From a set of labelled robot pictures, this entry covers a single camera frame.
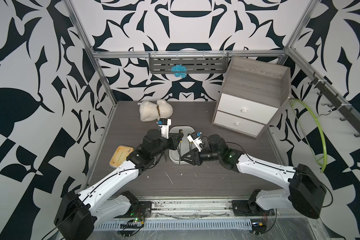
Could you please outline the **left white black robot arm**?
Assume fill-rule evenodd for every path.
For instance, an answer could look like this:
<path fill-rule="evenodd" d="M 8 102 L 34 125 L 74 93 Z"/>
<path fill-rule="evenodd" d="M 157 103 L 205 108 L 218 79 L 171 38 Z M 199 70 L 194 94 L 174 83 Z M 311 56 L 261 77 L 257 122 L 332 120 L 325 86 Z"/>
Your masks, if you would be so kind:
<path fill-rule="evenodd" d="M 166 150 L 176 150 L 184 134 L 164 137 L 152 129 L 126 159 L 110 174 L 79 193 L 70 191 L 61 200 L 54 224 L 66 240 L 86 240 L 94 228 L 113 217 L 130 212 L 137 198 L 126 191 L 116 199 L 109 198 L 121 187 L 156 165 Z"/>

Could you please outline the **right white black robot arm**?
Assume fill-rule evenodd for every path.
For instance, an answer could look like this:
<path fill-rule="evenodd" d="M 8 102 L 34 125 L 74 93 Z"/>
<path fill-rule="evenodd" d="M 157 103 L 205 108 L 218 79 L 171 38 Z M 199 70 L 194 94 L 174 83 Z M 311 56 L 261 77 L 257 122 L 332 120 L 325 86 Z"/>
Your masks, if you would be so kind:
<path fill-rule="evenodd" d="M 244 150 L 230 148 L 219 135 L 209 136 L 206 142 L 202 138 L 197 134 L 188 136 L 195 148 L 182 155 L 181 161 L 194 166 L 218 161 L 227 170 L 252 175 L 280 187 L 273 191 L 254 190 L 248 200 L 234 208 L 240 215 L 294 209 L 311 219 L 320 217 L 327 189 L 308 166 L 282 166 L 257 159 Z"/>

